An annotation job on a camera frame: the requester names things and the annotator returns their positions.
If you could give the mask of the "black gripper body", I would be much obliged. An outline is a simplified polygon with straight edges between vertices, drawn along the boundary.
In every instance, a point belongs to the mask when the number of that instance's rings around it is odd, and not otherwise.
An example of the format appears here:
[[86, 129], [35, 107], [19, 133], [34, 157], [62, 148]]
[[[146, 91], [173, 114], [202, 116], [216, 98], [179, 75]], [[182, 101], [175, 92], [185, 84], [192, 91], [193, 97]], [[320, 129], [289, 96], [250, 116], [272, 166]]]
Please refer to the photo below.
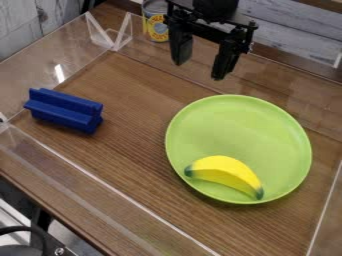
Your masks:
[[194, 35], [221, 43], [230, 39], [238, 52], [252, 50], [258, 23], [238, 11], [240, 0], [166, 0], [166, 24], [173, 42]]

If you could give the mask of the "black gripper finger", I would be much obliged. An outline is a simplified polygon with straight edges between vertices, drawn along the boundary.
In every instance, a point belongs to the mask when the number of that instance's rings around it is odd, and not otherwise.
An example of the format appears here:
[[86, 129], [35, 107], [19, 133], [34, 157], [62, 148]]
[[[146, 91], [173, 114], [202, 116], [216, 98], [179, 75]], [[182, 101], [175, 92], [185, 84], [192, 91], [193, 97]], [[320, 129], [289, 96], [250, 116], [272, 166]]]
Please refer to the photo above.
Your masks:
[[221, 42], [220, 51], [216, 56], [212, 77], [214, 80], [224, 80], [234, 70], [241, 55], [240, 45], [233, 39]]
[[170, 50], [174, 63], [181, 66], [193, 56], [193, 31], [181, 22], [173, 21], [169, 26]]

